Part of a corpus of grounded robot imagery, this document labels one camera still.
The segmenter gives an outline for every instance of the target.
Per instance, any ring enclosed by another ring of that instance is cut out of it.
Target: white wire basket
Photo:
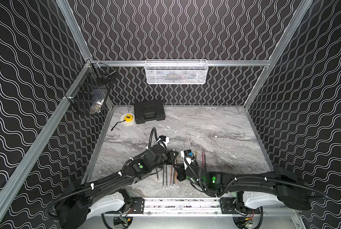
[[[204,84],[207,60],[146,60],[148,84]]]

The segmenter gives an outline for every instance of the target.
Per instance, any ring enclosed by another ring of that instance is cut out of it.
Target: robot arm
[[[181,156],[184,163],[174,165],[179,181],[189,179],[192,186],[199,186],[210,197],[237,192],[232,208],[244,214],[260,206],[282,203],[289,208],[310,210],[309,199],[328,198],[324,192],[305,186],[302,179],[282,167],[276,166],[273,172],[263,174],[207,172],[198,166],[191,150],[181,151]],[[322,196],[308,196],[307,191]]]
[[[151,147],[153,133],[157,143]],[[184,163],[175,164],[176,151],[168,151],[169,138],[156,135],[153,128],[149,139],[149,147],[143,153],[126,161],[122,169],[97,181],[80,184],[71,183],[63,194],[45,208],[45,215],[58,219],[62,229],[75,229],[87,218],[108,211],[125,213],[130,209],[132,199],[123,188],[137,183],[156,169],[166,164],[173,165],[177,171],[177,180],[188,179],[191,184],[210,197],[221,197],[226,192],[237,191],[237,197],[231,206],[238,213],[247,214],[260,206],[285,204],[298,210],[309,210],[309,199],[327,198],[317,190],[304,186],[304,183],[292,172],[275,167],[274,172],[263,174],[231,174],[224,172],[207,172],[199,167],[191,150],[182,151]],[[306,191],[320,193],[323,197],[308,196]],[[50,213],[55,207],[56,215]]]

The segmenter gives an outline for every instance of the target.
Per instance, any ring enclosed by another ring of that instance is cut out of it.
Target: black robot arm
[[[237,192],[240,195],[243,192],[254,195],[259,192],[271,194],[270,196],[265,195],[265,197],[275,198],[276,202],[282,202],[287,207],[297,210],[310,210],[309,199],[328,198],[324,192],[305,186],[301,178],[282,167],[276,166],[273,172],[263,174],[207,172],[198,166],[191,150],[181,151],[181,155],[184,158],[184,164],[173,166],[178,174],[177,179],[189,179],[192,186],[195,188],[199,186],[201,191],[210,197],[221,197],[226,192]],[[309,196],[307,192],[315,192],[320,196]]]
[[[151,136],[153,133],[157,139],[155,128],[151,131]],[[158,144],[130,158],[120,171],[96,181],[84,184],[76,181],[69,184],[63,194],[45,208],[45,215],[58,219],[62,229],[77,228],[85,222],[89,207],[104,196],[153,175],[153,171],[165,164],[174,164],[178,152],[167,150],[166,143],[163,142],[166,140],[165,136],[159,138]],[[56,214],[49,212],[52,211],[53,206]]]

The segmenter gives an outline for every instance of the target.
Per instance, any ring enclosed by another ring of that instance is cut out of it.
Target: black plastic case
[[[160,121],[165,119],[164,107],[161,100],[135,103],[133,107],[135,110],[136,124],[141,124],[152,120]]]

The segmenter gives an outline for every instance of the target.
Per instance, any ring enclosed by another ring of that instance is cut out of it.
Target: wire mesh basket
[[[68,98],[73,108],[81,115],[99,115],[108,99],[106,85],[97,85],[98,74],[88,72],[76,88],[76,95]]]
[[[207,60],[146,60],[148,84],[204,84]]]
[[[93,63],[97,72],[96,83],[98,86],[113,83],[118,74],[118,67],[110,67],[103,63]]]

